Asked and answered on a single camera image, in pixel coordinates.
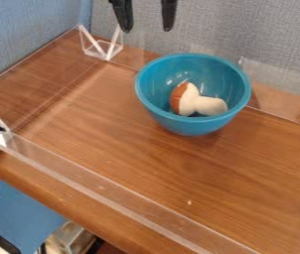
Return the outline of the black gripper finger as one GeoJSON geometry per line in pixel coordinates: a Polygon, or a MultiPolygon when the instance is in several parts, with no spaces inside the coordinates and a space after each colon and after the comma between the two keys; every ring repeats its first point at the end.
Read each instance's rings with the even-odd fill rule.
{"type": "Polygon", "coordinates": [[[175,23],[178,0],[161,0],[163,31],[169,32],[175,23]]]}
{"type": "Polygon", "coordinates": [[[131,0],[108,0],[112,6],[115,18],[124,33],[128,33],[134,26],[132,18],[132,1],[131,0]]]}

